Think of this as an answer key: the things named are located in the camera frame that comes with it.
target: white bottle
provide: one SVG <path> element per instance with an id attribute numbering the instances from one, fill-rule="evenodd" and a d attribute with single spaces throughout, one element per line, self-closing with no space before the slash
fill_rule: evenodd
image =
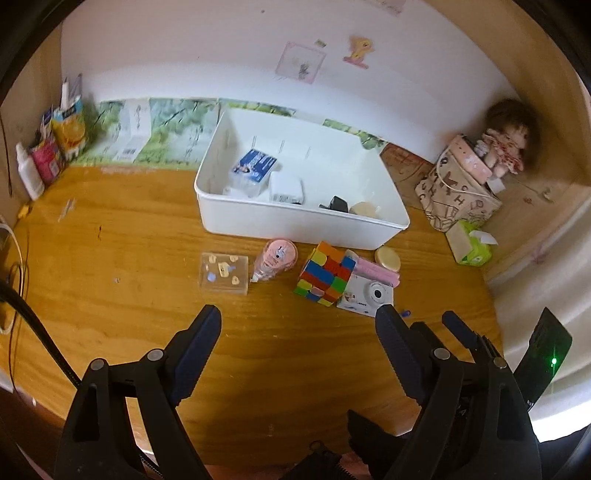
<path id="1" fill-rule="evenodd" d="M 17 162 L 18 173 L 21 176 L 22 182 L 31 200 L 37 200 L 45 191 L 45 184 L 39 176 L 35 162 L 32 156 L 27 153 L 27 150 L 22 146 L 22 143 L 17 143 Z"/>

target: rubik's cube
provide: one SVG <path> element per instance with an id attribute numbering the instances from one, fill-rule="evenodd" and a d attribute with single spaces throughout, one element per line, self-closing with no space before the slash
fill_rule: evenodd
<path id="1" fill-rule="evenodd" d="M 294 292 L 330 307 L 345 292 L 355 260 L 321 242 L 306 260 Z"/>

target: white plastic bin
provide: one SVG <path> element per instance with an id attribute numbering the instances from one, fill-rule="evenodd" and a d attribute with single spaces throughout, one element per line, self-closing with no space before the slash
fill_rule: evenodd
<path id="1" fill-rule="evenodd" d="M 277 170 L 301 178 L 303 205 L 270 202 L 268 189 L 251 199 L 223 194 L 228 171 L 251 148 L 277 158 Z M 222 115 L 195 192 L 203 226 L 212 233 L 373 250 L 410 223 L 375 150 L 365 150 L 354 135 L 271 113 L 229 109 Z M 335 195 L 349 207 L 373 203 L 380 219 L 319 208 Z"/>

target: beige tote bag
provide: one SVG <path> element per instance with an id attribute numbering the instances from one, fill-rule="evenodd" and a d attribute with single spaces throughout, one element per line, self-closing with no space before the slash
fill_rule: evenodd
<path id="1" fill-rule="evenodd" d="M 418 183 L 415 192 L 429 223 L 440 232 L 447 232 L 458 220 L 480 227 L 502 206 L 496 196 L 460 166 L 449 150 L 440 158 L 439 173 L 435 165 Z"/>

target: green tissue box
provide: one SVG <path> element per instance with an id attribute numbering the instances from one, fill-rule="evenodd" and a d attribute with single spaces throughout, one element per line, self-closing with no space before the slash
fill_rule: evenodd
<path id="1" fill-rule="evenodd" d="M 477 230 L 465 220 L 458 220 L 445 235 L 460 265 L 483 266 L 492 257 L 491 245 L 497 245 L 491 234 Z"/>

